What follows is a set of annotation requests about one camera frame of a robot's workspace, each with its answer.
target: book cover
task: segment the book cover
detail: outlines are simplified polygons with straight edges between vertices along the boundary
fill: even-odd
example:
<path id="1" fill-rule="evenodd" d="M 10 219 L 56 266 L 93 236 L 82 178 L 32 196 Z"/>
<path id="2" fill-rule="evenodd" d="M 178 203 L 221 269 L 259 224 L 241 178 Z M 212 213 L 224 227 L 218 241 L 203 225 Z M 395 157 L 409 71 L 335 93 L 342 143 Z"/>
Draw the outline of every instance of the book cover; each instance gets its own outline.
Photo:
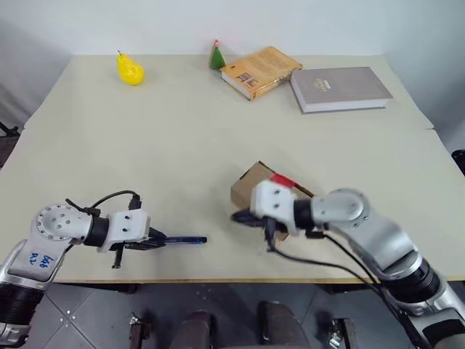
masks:
<path id="1" fill-rule="evenodd" d="M 297 71 L 293 73 L 291 85 L 304 111 L 312 105 L 316 107 L 316 105 L 331 103 L 334 110 L 340 110 L 339 107 L 344 106 L 376 108 L 379 105 L 379 108 L 382 108 L 386 101 L 392 98 L 387 88 L 369 67 Z"/>
<path id="2" fill-rule="evenodd" d="M 302 69 L 302 64 L 274 47 L 242 58 L 221 68 L 222 78 L 248 99 L 263 95 L 288 81 L 291 73 Z"/>

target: beige table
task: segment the beige table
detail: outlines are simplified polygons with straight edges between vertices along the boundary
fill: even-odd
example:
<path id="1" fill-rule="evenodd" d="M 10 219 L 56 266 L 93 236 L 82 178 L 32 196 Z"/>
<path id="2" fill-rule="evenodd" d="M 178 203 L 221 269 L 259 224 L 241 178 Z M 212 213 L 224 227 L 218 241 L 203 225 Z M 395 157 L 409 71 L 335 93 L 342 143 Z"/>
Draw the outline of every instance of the beige table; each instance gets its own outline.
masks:
<path id="1" fill-rule="evenodd" d="M 71 62 L 0 172 L 0 256 L 28 236 L 45 204 L 67 197 L 91 204 L 131 188 L 154 228 L 209 242 L 126 251 L 120 270 L 110 268 L 113 253 L 81 246 L 59 281 L 353 281 L 340 270 L 266 254 L 258 230 L 229 221 L 230 186 L 261 159 L 316 193 L 362 190 L 439 271 L 465 276 L 465 180 L 381 58 L 369 60 L 396 96 L 392 108 L 408 110 L 403 117 L 386 109 L 313 119 L 298 112 L 289 86 L 248 103 L 203 68 L 204 58 L 141 60 L 154 75 L 139 87 L 119 83 L 114 57 Z M 126 205 L 119 198 L 102 208 Z M 324 241 L 289 239 L 283 248 L 358 270 Z"/>

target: brown box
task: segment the brown box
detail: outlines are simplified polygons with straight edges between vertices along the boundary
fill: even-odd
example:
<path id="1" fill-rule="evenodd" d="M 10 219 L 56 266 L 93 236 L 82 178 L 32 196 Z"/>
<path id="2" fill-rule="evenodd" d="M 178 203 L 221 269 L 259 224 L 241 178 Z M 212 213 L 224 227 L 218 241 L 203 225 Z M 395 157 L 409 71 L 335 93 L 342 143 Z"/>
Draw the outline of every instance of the brown box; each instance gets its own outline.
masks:
<path id="1" fill-rule="evenodd" d="M 278 174 L 261 161 L 256 162 L 239 180 L 231 187 L 231 201 L 237 209 L 250 207 L 252 190 L 263 180 L 274 180 L 275 182 L 291 187 L 291 191 L 298 198 L 312 198 L 311 191 L 295 183 L 293 180 Z M 280 243 L 287 238 L 287 233 L 278 233 L 276 241 Z"/>

